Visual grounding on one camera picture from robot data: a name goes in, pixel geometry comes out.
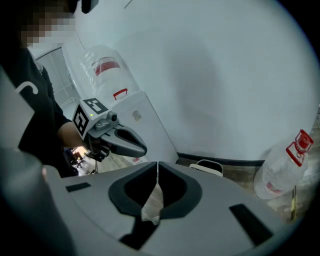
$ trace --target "plastic water bottle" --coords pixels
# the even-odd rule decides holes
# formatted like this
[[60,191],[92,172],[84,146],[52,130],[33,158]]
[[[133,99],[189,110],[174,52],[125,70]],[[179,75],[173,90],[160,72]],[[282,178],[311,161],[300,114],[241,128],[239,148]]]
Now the plastic water bottle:
[[304,131],[295,140],[276,144],[254,177],[254,190],[261,199],[272,199],[289,192],[308,168],[308,151],[314,143]]

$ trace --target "red bottle cap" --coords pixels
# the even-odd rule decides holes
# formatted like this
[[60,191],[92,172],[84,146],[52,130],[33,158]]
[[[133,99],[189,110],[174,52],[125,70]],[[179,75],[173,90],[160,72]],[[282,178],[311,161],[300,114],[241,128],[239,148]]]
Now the red bottle cap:
[[299,137],[298,143],[301,148],[306,149],[310,144],[309,137],[306,134],[302,133]]

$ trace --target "person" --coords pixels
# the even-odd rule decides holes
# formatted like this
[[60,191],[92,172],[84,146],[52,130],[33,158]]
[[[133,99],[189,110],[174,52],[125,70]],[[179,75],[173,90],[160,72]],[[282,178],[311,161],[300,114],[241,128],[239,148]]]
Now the person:
[[2,23],[6,38],[1,39],[1,65],[16,92],[34,110],[19,149],[36,156],[44,165],[54,166],[61,177],[74,176],[61,147],[76,148],[83,146],[83,141],[76,126],[56,103],[47,70],[43,67],[39,71],[27,46],[43,35],[60,14],[65,17],[65,14],[73,13],[77,1],[32,0],[16,3],[17,6],[13,6],[14,1],[6,1],[5,5],[3,10],[12,8],[15,13],[12,24],[6,22],[4,26]]
[[74,172],[74,176],[78,176],[79,171],[76,167],[74,167],[74,165],[78,163],[78,158],[72,153],[71,149],[68,147],[63,148],[62,154],[68,164],[69,169],[71,169]]
[[74,155],[75,159],[80,159],[80,161],[83,159],[80,152],[75,152],[75,153],[73,153],[73,155]]

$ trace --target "white wall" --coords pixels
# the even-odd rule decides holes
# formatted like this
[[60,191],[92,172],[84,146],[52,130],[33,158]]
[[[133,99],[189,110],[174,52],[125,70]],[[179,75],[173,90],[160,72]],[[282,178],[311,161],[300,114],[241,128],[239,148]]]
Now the white wall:
[[76,12],[85,48],[116,49],[176,150],[264,159],[287,134],[311,130],[319,66],[296,23],[255,0],[100,0]]

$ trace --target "floor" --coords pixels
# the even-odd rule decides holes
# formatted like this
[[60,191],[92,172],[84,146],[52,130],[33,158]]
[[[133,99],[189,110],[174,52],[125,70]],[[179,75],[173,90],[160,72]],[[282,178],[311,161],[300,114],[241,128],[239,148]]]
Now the floor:
[[[303,178],[296,185],[296,216],[302,217],[312,202],[316,187],[320,181],[320,126],[319,116],[316,117],[310,136],[314,140],[314,144],[309,151],[308,169],[305,171]],[[94,160],[86,158],[87,165],[81,171],[84,175],[87,170],[95,168]],[[179,158],[176,162],[182,166],[189,166],[197,161],[185,158]],[[98,163],[98,172],[109,172],[120,168],[125,168],[132,165],[132,161],[120,155],[110,154],[104,161]],[[223,165],[223,176],[230,179],[252,195],[255,195],[253,180],[256,172],[260,167],[248,166],[233,166]],[[276,211],[286,222],[291,221],[291,205],[292,193],[288,192],[283,196],[271,200],[264,200],[264,202]],[[147,200],[145,206],[141,211],[142,220],[152,220],[153,223],[158,223],[160,210],[163,208],[162,191],[157,184]]]

